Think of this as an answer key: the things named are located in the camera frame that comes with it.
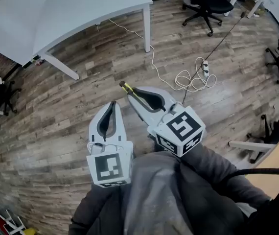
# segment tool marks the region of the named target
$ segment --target wooden floor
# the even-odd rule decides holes
[[[207,57],[242,12],[236,6],[229,17],[221,16],[221,27],[212,22],[214,35],[209,38],[200,18],[181,25],[192,14],[181,7],[181,0],[151,6],[155,65],[172,84],[181,70],[194,74],[195,59]],[[143,34],[140,12],[114,21]],[[261,114],[269,120],[279,117],[278,71],[264,65],[270,59],[265,49],[277,46],[278,32],[270,15],[244,18],[208,59],[217,85],[186,96],[185,105],[191,105],[207,126],[204,144],[239,167],[248,154],[232,150],[228,141],[245,141],[249,132],[261,134]],[[23,89],[13,100],[18,113],[0,117],[0,207],[9,207],[41,234],[62,235],[91,186],[87,129],[104,104],[117,100],[122,107],[137,156],[152,151],[147,127],[127,103],[119,81],[165,89],[179,101],[184,92],[175,92],[158,79],[152,52],[145,53],[142,39],[109,21],[102,22],[99,32],[90,27],[53,51],[80,79],[74,81],[47,63],[15,77]]]

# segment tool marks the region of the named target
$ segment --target sleeve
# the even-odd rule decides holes
[[[257,209],[270,200],[269,196],[261,189],[254,187],[244,176],[233,177],[225,185],[218,187],[219,183],[227,175],[237,171],[237,168],[202,144],[194,147],[181,157],[181,160],[206,179],[219,194],[229,197],[236,203],[247,203]]]
[[[108,198],[117,191],[118,188],[101,188],[92,185],[92,189],[77,207],[71,224],[69,225],[69,235],[86,235],[93,223],[98,218],[102,208]]]

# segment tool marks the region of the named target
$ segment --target white cable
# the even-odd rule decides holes
[[[109,19],[109,21],[112,22],[113,24],[115,24],[116,26],[118,26],[118,27],[120,27],[120,28],[123,28],[123,29],[125,29],[125,30],[128,31],[128,32],[135,33],[135,34],[138,35],[140,38],[144,39],[144,38],[143,38],[142,36],[140,36],[137,32],[128,30],[126,27],[123,27],[123,26],[118,25],[117,23],[115,23],[115,22],[112,21],[111,19]],[[173,89],[174,91],[180,91],[180,90],[183,90],[183,89],[184,89],[184,90],[187,90],[188,92],[194,93],[194,92],[197,92],[197,91],[201,91],[201,90],[203,90],[203,89],[206,88],[206,87],[207,87],[207,88],[212,88],[212,87],[214,87],[214,86],[216,85],[216,83],[217,83],[217,77],[216,77],[214,74],[211,74],[211,75],[207,78],[207,80],[204,80],[204,79],[202,79],[202,78],[200,77],[200,75],[199,75],[199,73],[198,73],[198,69],[197,69],[197,60],[198,60],[199,58],[202,59],[203,62],[204,62],[205,60],[204,60],[204,58],[202,58],[202,57],[197,57],[196,60],[195,60],[195,68],[196,68],[196,72],[197,72],[198,77],[192,79],[190,73],[189,73],[187,70],[183,70],[183,71],[179,72],[179,73],[176,75],[175,80],[174,80],[175,83],[176,83],[176,85],[179,86],[180,88],[178,88],[178,89],[173,88],[167,81],[163,80],[163,79],[160,77],[158,68],[157,68],[157,67],[155,66],[155,64],[154,64],[155,49],[154,49],[154,47],[152,47],[152,46],[150,46],[150,47],[153,49],[153,57],[152,57],[152,60],[151,60],[151,64],[152,64],[153,67],[156,69],[158,78],[159,78],[162,82],[164,82],[164,83],[166,83],[168,86],[170,86],[170,88]],[[187,77],[187,76],[181,75],[181,73],[183,73],[183,72],[186,72],[187,75],[188,75],[188,77]],[[214,82],[213,85],[209,86],[209,85],[208,85],[208,80],[210,79],[211,76],[213,76],[213,77],[215,78],[215,82]],[[185,84],[180,83],[180,82],[178,81],[178,78],[184,78],[184,79],[188,80],[188,81],[189,81],[189,84],[185,85]],[[196,88],[196,87],[193,85],[193,81],[195,81],[195,80],[200,80],[200,81],[202,81],[203,84],[204,84],[204,86],[201,87],[201,88]],[[192,87],[195,89],[195,91],[190,91],[190,90],[188,90],[188,87],[190,87],[190,86],[192,86]]]

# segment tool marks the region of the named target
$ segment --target person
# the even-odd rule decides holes
[[[130,184],[92,186],[69,235],[236,234],[270,197],[244,176],[220,184],[235,171],[202,144],[181,158],[165,151],[135,158]]]

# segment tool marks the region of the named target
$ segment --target red object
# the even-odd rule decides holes
[[[0,217],[0,229],[4,234],[9,235],[9,233],[3,227],[5,224],[6,224],[6,222]]]

